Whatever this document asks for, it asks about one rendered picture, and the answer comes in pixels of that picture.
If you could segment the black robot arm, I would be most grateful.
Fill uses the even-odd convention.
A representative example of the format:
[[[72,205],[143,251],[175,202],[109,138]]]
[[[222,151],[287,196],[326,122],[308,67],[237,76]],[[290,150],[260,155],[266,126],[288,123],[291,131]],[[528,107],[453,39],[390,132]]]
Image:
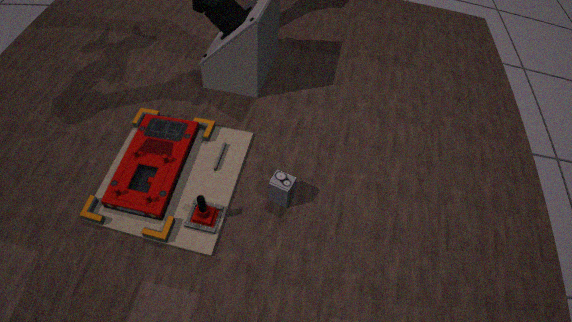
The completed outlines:
[[[235,0],[192,0],[193,10],[203,13],[224,34],[223,40],[243,22],[245,22],[252,7],[244,10]]]

